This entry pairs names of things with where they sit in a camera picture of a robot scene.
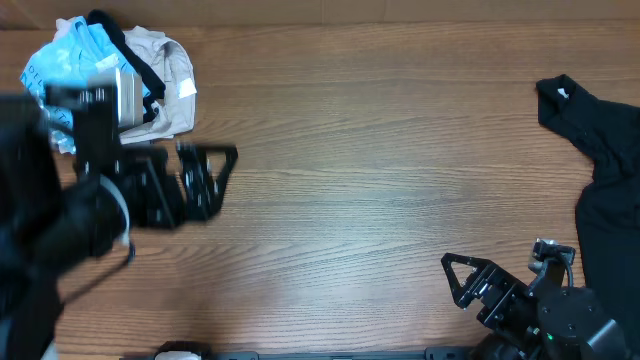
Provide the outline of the light blue t-shirt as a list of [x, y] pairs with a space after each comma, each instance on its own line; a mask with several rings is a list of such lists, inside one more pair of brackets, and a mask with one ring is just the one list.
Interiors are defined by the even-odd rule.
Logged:
[[111, 68], [136, 73], [100, 24], [85, 17], [58, 19], [54, 39], [36, 51], [20, 76], [26, 90], [40, 98], [45, 86], [85, 86], [91, 76]]

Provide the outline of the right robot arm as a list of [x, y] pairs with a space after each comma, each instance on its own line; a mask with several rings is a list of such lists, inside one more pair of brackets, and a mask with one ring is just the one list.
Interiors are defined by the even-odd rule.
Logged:
[[639, 357], [591, 289], [563, 284], [570, 276], [565, 260], [544, 259], [530, 284], [488, 259], [447, 253], [441, 263], [456, 306], [483, 304], [477, 320], [490, 333], [468, 350], [467, 359]]

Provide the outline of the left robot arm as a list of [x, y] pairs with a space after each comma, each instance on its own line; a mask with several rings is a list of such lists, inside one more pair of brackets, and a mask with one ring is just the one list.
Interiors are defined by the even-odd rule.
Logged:
[[[205, 222], [222, 207], [238, 158], [233, 145], [180, 144], [180, 175], [167, 151], [125, 146], [123, 95], [114, 85], [49, 85], [45, 97], [1, 100], [1, 355], [41, 359], [68, 299], [58, 281], [89, 258], [128, 243], [134, 227]], [[76, 182], [63, 187], [49, 145], [45, 107], [74, 118]]]

